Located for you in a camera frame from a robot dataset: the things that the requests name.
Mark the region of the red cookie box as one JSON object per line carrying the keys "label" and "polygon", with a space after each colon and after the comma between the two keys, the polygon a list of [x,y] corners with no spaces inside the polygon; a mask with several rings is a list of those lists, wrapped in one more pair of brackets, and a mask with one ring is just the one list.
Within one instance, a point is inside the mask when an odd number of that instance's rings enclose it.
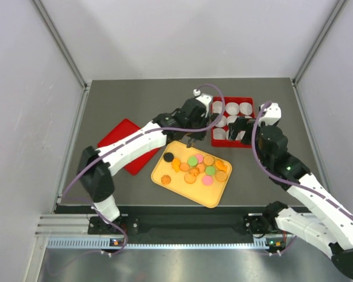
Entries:
{"label": "red cookie box", "polygon": [[245,131],[238,133],[235,140],[229,139],[229,124],[235,121],[235,118],[245,117],[255,118],[254,101],[249,97],[224,97],[225,103],[222,103],[220,97],[215,97],[211,106],[213,113],[224,115],[221,121],[211,129],[211,145],[213,147],[235,147],[250,149],[250,145],[243,143]]}

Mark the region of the orange flower cookie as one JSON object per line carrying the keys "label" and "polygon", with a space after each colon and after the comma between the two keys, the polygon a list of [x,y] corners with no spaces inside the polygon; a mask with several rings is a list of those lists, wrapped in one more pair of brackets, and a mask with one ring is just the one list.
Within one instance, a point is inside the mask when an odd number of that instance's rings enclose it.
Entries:
{"label": "orange flower cookie", "polygon": [[200,170],[199,170],[199,168],[197,166],[196,167],[192,167],[189,170],[189,174],[194,176],[194,177],[197,177],[200,174]]}

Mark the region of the metal tongs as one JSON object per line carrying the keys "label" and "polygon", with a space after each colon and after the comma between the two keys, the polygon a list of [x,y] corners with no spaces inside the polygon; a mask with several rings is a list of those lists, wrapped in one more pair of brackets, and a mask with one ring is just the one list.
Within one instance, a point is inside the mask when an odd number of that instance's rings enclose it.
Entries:
{"label": "metal tongs", "polygon": [[198,141],[198,139],[193,138],[193,137],[189,137],[187,139],[187,148],[194,147],[197,141]]}

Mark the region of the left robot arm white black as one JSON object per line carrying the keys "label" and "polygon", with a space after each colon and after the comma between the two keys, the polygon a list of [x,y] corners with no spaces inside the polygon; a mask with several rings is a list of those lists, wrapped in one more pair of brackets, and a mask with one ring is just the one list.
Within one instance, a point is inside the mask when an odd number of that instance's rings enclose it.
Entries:
{"label": "left robot arm white black", "polygon": [[102,217],[101,226],[109,233],[121,228],[120,211],[113,196],[113,177],[142,155],[188,136],[203,140],[209,125],[217,117],[211,112],[211,95],[202,94],[185,101],[171,113],[161,113],[135,133],[108,146],[83,150],[78,179]]}

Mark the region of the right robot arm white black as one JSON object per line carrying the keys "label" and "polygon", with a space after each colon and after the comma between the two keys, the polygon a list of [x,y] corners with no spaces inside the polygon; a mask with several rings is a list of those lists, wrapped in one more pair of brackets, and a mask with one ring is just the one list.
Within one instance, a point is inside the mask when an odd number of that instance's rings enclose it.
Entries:
{"label": "right robot arm white black", "polygon": [[287,231],[328,256],[334,266],[353,280],[353,214],[317,180],[311,170],[288,151],[288,138],[277,120],[238,117],[229,124],[229,138],[251,145],[255,160],[265,174],[299,200],[319,221],[307,219],[281,202],[267,205],[264,228]]}

